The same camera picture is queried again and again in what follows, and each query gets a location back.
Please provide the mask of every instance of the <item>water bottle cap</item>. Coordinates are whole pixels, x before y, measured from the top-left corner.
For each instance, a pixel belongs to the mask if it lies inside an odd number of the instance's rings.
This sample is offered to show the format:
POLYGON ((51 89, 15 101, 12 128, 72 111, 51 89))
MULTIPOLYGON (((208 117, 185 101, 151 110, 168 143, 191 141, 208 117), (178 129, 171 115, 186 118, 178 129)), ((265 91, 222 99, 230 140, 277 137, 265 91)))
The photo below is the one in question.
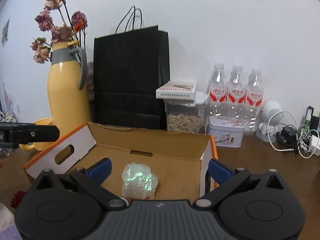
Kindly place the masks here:
POLYGON ((261 74, 261 69, 252 68, 252 73, 260 75, 261 74))
POLYGON ((240 65, 233 65, 233 70, 242 71, 242 66, 240 66, 240 65))
POLYGON ((215 69, 224 69, 224 63, 214 63, 215 69))

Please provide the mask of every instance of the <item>bottle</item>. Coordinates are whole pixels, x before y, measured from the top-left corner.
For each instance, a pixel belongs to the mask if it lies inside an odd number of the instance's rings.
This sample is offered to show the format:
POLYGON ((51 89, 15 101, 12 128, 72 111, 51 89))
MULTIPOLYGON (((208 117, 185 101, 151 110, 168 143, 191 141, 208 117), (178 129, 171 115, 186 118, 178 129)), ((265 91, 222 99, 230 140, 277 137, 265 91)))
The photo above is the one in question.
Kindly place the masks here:
POLYGON ((261 111, 263 85, 261 70, 253 68, 247 82, 245 98, 245 135, 253 135, 257 126, 257 116, 261 111))
POLYGON ((208 94, 209 103, 208 103, 208 114, 207 118, 210 115, 225 115, 225 101, 227 99, 227 78, 223 72, 224 64, 223 63, 214 63, 214 70, 209 81, 208 94))
POLYGON ((311 106, 309 106, 307 109, 306 119, 304 120, 304 124, 306 124, 309 127, 310 127, 312 111, 313 111, 313 108, 311 106))
POLYGON ((228 116, 237 119, 243 119, 242 105, 245 101, 245 82, 242 76, 242 66, 233 65, 228 81, 228 116))

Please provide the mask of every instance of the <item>open cardboard box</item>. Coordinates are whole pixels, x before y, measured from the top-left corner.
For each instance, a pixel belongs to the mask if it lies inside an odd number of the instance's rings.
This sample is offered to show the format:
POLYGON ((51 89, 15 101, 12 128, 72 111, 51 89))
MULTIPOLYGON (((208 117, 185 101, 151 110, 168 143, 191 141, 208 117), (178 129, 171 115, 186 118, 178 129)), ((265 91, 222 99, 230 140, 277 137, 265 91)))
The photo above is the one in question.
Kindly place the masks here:
MULTIPOLYGON (((155 199, 188 199, 191 202, 204 195, 208 163, 218 158, 214 139, 209 135, 90 122, 60 138, 23 168, 32 180, 43 169, 64 174, 78 167, 89 168, 105 157, 112 162, 112 172, 101 185, 113 194, 122 196, 122 172, 127 164, 135 162, 150 166, 158 177, 155 199), (72 151, 57 161, 57 155, 68 146, 72 151)), ((210 190, 215 186, 211 179, 210 190)))

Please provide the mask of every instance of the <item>white box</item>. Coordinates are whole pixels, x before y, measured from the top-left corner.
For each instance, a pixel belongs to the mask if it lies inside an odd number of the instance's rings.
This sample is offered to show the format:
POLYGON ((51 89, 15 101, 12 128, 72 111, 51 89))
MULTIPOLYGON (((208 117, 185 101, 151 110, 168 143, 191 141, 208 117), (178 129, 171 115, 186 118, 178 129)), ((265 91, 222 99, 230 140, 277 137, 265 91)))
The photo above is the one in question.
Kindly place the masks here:
POLYGON ((169 81, 156 90, 156 98, 194 101, 196 82, 169 81))
POLYGON ((207 134, 215 137, 216 146, 239 148, 245 126, 241 120, 224 116, 210 116, 207 134))

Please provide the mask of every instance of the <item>blue gripper pad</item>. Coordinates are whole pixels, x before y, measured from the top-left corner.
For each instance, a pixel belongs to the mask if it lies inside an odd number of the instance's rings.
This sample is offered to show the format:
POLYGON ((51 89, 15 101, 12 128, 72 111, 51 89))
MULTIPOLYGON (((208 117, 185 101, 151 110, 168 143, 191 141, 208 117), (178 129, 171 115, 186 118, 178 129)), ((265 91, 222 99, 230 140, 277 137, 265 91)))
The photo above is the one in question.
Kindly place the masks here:
POLYGON ((109 158, 103 158, 101 161, 86 169, 84 174, 100 185, 110 176, 111 171, 111 160, 109 158))
POLYGON ((208 172, 211 178, 213 178, 219 185, 225 183, 228 179, 231 179, 236 171, 219 162, 217 159, 211 159, 208 165, 208 172))

